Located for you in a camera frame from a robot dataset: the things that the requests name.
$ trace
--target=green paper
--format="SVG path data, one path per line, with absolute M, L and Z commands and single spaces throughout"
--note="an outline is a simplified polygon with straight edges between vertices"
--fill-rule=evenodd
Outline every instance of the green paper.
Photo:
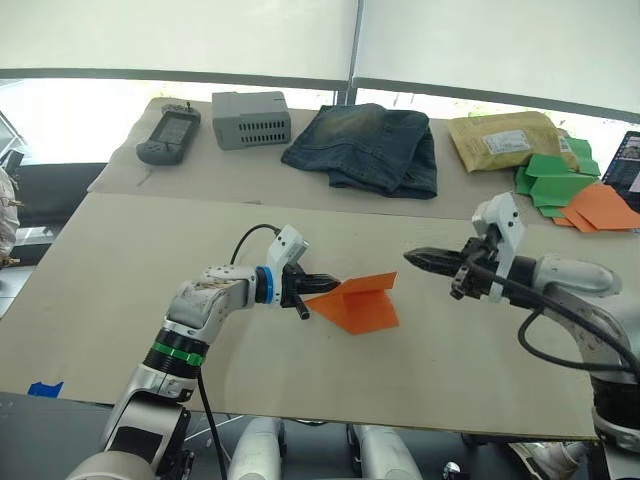
M 596 180 L 596 177 L 579 173 L 538 178 L 531 187 L 533 205 L 566 207 L 576 193 Z
M 526 174 L 527 167 L 518 167 L 516 171 L 516 193 L 529 195 L 536 179 Z
M 547 177 L 570 173 L 567 163 L 562 157 L 553 155 L 531 155 L 529 166 L 527 167 L 527 175 L 530 177 Z
M 556 207 L 539 207 L 540 215 L 548 218 L 564 218 L 564 213 Z
M 600 176 L 600 167 L 598 163 L 591 157 L 591 145 L 586 140 L 580 140 L 579 138 L 565 138 L 571 151 L 578 159 L 578 168 L 580 173 L 585 175 Z

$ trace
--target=black controller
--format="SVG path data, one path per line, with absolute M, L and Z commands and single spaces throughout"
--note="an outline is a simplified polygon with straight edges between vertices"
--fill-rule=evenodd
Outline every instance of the black controller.
M 164 105 L 162 118 L 144 143 L 136 146 L 138 158 L 150 165 L 177 165 L 200 125 L 200 112 L 187 102 Z

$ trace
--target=ventilation grille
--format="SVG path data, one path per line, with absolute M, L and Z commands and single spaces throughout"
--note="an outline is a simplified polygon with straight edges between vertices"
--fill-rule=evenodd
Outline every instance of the ventilation grille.
M 273 122 L 245 122 L 238 125 L 240 140 L 245 145 L 264 143 L 282 143 L 287 140 L 284 131 L 285 122 L 282 120 Z

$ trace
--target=blue ring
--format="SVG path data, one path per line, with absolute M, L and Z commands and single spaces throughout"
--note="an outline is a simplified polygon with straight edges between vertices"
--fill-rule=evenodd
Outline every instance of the blue ring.
M 256 267 L 265 273 L 267 277 L 267 296 L 264 303 L 271 303 L 273 301 L 273 275 L 271 275 L 271 269 L 269 267 Z

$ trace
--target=white table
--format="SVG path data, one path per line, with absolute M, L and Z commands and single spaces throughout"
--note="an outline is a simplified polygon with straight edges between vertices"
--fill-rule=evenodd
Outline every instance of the white table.
M 291 223 L 310 242 L 302 264 L 339 278 L 398 271 L 400 326 L 352 336 L 318 315 L 258 305 L 231 315 L 208 355 L 215 409 L 476 433 L 593 436 L 586 374 L 529 356 L 516 341 L 525 311 L 448 295 L 450 279 L 402 253 L 461 248 L 469 221 L 323 212 L 91 193 L 0 323 L 0 385 L 25 393 L 64 381 L 61 397 L 113 402 L 150 347 L 178 285 L 224 264 L 251 225 Z M 261 264 L 256 234 L 239 263 Z M 521 253 L 588 258 L 640 288 L 632 234 L 529 228 Z M 578 358 L 541 319 L 531 340 Z M 200 408 L 197 398 L 189 405 Z
M 355 0 L 5 0 L 0 77 L 344 89 L 356 10 Z
M 640 123 L 638 31 L 638 0 L 366 0 L 353 84 Z
M 158 98 L 149 103 L 90 191 L 469 220 L 478 204 L 515 186 L 512 170 L 467 173 L 445 122 L 431 120 L 438 167 L 436 198 L 386 198 L 352 188 L 331 188 L 326 173 L 305 172 L 281 163 L 288 145 L 221 150 L 211 126 L 211 105 L 204 102 L 193 103 L 202 122 L 182 164 L 153 167 L 142 163 L 136 156 L 136 145 L 149 138 L 161 117 L 162 105 L 176 101 Z M 315 111 L 292 110 L 292 138 L 315 115 Z M 529 197 L 516 195 L 516 201 L 525 222 L 553 224 L 533 208 Z

